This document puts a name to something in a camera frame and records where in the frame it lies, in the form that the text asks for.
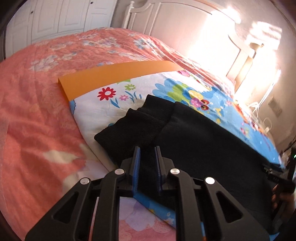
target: white door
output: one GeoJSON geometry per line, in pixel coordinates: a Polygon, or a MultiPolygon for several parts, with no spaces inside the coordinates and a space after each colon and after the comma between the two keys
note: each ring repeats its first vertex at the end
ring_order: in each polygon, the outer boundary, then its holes
{"type": "Polygon", "coordinates": [[[91,0],[86,15],[84,31],[110,27],[117,0],[91,0]]]}
{"type": "Polygon", "coordinates": [[[28,0],[8,23],[5,38],[6,58],[31,44],[32,20],[35,6],[36,0],[28,0]]]}
{"type": "Polygon", "coordinates": [[[63,0],[38,0],[33,18],[32,41],[56,34],[63,0]]]}
{"type": "Polygon", "coordinates": [[[90,0],[64,0],[59,17],[58,32],[78,29],[82,29],[83,31],[89,1],[90,0]]]}

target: black cloth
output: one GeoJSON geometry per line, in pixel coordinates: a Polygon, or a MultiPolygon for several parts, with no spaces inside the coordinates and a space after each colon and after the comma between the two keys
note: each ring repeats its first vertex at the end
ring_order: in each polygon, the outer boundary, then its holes
{"type": "Polygon", "coordinates": [[[154,147],[176,168],[191,177],[214,177],[267,230],[271,230],[271,196],[268,180],[261,171],[267,160],[207,117],[180,103],[148,95],[138,110],[95,135],[95,140],[120,166],[141,148],[139,189],[156,201],[173,208],[156,192],[154,147]]]}

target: hand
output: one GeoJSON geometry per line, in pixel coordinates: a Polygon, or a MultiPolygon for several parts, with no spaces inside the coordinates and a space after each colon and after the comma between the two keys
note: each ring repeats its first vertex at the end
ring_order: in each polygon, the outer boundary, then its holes
{"type": "MultiPolygon", "coordinates": [[[[277,186],[276,185],[273,189],[272,189],[272,192],[275,193],[276,192],[276,189],[277,189],[277,186]]],[[[281,193],[279,198],[282,200],[282,201],[285,201],[287,202],[287,205],[286,205],[286,208],[281,216],[281,219],[283,222],[287,222],[290,217],[292,216],[294,210],[295,210],[295,198],[294,198],[294,194],[293,193],[281,193]]],[[[277,203],[276,203],[276,194],[272,195],[272,198],[271,198],[271,202],[272,202],[272,208],[273,209],[276,209],[277,208],[277,203]]]]}

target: pink blanket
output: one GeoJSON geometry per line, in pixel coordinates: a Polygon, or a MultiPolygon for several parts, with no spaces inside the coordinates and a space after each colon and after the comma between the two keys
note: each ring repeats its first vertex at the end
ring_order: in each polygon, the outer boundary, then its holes
{"type": "MultiPolygon", "coordinates": [[[[103,64],[146,60],[170,60],[214,81],[161,41],[125,29],[95,29],[43,41],[0,64],[0,210],[21,239],[70,188],[69,180],[79,178],[81,171],[91,172],[91,163],[97,162],[57,77],[103,64]]],[[[102,167],[100,175],[106,173],[102,167]]],[[[152,213],[140,225],[135,222],[143,209],[135,203],[133,210],[121,213],[120,240],[174,240],[175,230],[152,213]]]]}

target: bed headboard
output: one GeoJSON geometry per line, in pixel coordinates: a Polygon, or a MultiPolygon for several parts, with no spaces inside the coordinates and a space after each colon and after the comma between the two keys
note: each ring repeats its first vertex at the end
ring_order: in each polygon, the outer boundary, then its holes
{"type": "Polygon", "coordinates": [[[230,80],[255,56],[254,49],[235,33],[234,19],[208,0],[147,0],[140,8],[133,3],[127,7],[122,28],[155,37],[230,80]],[[223,21],[216,16],[223,16],[223,21]]]}

